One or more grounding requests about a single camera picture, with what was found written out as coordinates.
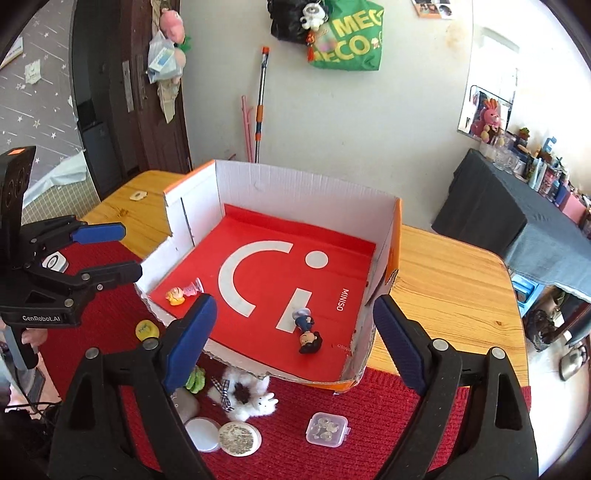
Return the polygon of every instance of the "panda plush keychain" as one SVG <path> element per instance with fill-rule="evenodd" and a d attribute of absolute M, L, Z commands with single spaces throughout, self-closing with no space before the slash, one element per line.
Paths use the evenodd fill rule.
<path fill-rule="evenodd" d="M 316 39 L 316 32 L 322 24 L 324 24 L 329 16 L 324 10 L 321 2 L 307 4 L 302 11 L 303 16 L 300 18 L 301 26 L 305 30 L 309 30 L 306 37 L 306 44 L 308 45 L 308 61 L 314 60 L 314 50 L 312 45 Z"/>

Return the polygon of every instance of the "white plush toy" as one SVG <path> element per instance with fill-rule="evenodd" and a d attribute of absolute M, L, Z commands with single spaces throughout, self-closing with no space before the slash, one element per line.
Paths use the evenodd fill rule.
<path fill-rule="evenodd" d="M 312 29 L 318 32 L 320 26 L 329 19 L 320 4 L 307 4 L 303 11 L 304 16 L 300 18 L 301 26 L 306 30 Z"/>
<path fill-rule="evenodd" d="M 228 380 L 228 399 L 233 410 L 226 412 L 232 421 L 247 421 L 250 417 L 264 417 L 271 415 L 277 408 L 279 400 L 273 398 L 274 393 L 267 392 L 269 377 L 259 380 L 257 377 L 243 372 L 234 367 L 226 367 L 221 382 Z M 240 384 L 250 393 L 250 400 L 243 403 L 236 398 L 236 386 Z M 222 395 L 219 390 L 212 387 L 207 396 L 218 405 L 222 404 Z"/>

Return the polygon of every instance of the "small plastic box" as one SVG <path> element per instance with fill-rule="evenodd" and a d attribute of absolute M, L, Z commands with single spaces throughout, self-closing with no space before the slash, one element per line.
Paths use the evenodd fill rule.
<path fill-rule="evenodd" d="M 351 431 L 348 423 L 349 421 L 341 415 L 321 411 L 314 413 L 306 430 L 306 440 L 314 445 L 339 447 Z"/>

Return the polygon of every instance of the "small duck toy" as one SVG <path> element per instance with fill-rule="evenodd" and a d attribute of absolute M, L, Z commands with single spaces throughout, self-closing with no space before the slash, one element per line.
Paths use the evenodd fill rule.
<path fill-rule="evenodd" d="M 184 303 L 183 289 L 179 287 L 171 288 L 166 292 L 166 299 L 173 307 L 182 305 Z"/>

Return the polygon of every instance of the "checkered ribbon bow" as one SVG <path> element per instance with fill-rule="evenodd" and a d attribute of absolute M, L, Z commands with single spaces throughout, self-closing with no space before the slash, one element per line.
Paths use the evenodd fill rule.
<path fill-rule="evenodd" d="M 228 398 L 228 388 L 230 387 L 230 381 L 224 380 L 222 383 L 217 381 L 215 378 L 212 378 L 212 384 L 216 388 L 220 395 L 222 396 L 222 409 L 223 411 L 232 411 L 234 410 L 230 406 L 230 398 Z"/>

